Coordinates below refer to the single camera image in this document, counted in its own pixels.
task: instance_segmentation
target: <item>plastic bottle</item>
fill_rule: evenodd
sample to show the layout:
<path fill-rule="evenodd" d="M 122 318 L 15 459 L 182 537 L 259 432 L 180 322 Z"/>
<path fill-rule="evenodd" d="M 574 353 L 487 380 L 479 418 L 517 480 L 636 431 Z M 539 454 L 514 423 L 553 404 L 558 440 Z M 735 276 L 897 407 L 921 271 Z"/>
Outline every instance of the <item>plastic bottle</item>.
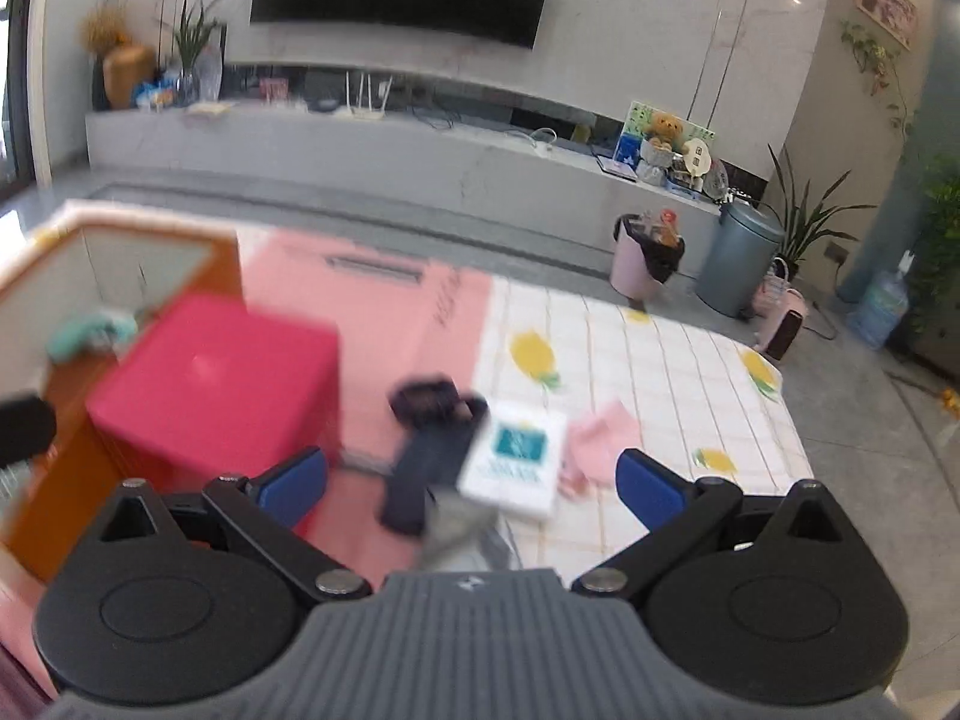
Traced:
<path fill-rule="evenodd" d="M 877 274 L 860 305 L 851 314 L 848 326 L 872 349 L 880 349 L 887 343 L 887 338 L 910 308 L 904 277 L 911 265 L 913 254 L 908 251 L 895 272 Z"/>

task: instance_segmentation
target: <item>pink cube box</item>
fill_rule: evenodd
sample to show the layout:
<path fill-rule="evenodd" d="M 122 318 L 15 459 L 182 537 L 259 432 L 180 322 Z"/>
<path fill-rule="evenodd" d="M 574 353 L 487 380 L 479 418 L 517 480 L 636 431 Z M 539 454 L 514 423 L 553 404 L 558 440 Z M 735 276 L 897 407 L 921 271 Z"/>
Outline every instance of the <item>pink cube box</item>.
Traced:
<path fill-rule="evenodd" d="M 340 459 L 335 327 L 184 295 L 90 395 L 126 473 L 162 493 L 254 477 L 307 445 Z"/>

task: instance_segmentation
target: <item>floor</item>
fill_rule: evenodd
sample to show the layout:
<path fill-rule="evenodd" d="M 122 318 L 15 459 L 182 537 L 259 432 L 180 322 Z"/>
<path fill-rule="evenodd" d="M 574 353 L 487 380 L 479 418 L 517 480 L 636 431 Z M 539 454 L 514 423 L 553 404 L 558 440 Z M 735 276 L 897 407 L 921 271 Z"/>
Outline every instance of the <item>floor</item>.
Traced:
<path fill-rule="evenodd" d="M 52 189 L 21 194 L 11 207 L 29 229 L 69 197 L 323 231 L 624 302 L 604 280 L 610 262 L 604 252 L 404 203 L 319 194 L 280 182 L 72 170 L 56 177 Z M 750 327 L 712 312 L 693 286 L 691 279 L 675 277 L 648 310 L 751 342 Z M 836 338 L 802 332 L 781 365 L 786 403 L 816 476 L 863 533 L 910 613 L 910 643 L 894 679 L 896 694 L 909 701 L 960 688 L 960 437 L 946 449 L 938 447 L 935 437 L 947 425 L 939 405 L 886 372 L 928 386 L 942 383 L 887 352 L 870 351 L 846 331 L 838 314 L 829 317 L 839 328 Z M 814 314 L 810 324 L 832 334 L 822 314 Z"/>

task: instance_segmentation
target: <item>trash can lid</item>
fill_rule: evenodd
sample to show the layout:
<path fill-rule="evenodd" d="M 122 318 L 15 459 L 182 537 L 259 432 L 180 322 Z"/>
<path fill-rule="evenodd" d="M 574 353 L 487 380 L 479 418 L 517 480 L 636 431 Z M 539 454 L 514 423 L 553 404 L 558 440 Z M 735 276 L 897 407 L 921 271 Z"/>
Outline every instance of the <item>trash can lid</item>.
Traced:
<path fill-rule="evenodd" d="M 733 201 L 728 213 L 751 232 L 775 244 L 786 236 L 784 228 L 773 214 L 757 210 L 750 203 Z"/>

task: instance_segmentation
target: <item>teddy bear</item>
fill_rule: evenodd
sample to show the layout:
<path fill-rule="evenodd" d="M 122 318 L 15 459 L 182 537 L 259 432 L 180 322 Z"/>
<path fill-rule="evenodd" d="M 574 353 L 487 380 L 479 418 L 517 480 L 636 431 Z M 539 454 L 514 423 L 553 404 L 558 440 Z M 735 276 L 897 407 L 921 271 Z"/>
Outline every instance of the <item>teddy bear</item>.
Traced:
<path fill-rule="evenodd" d="M 654 111 L 650 116 L 650 124 L 643 130 L 651 146 L 665 151 L 673 151 L 673 143 L 682 133 L 683 122 L 673 114 L 662 111 Z"/>

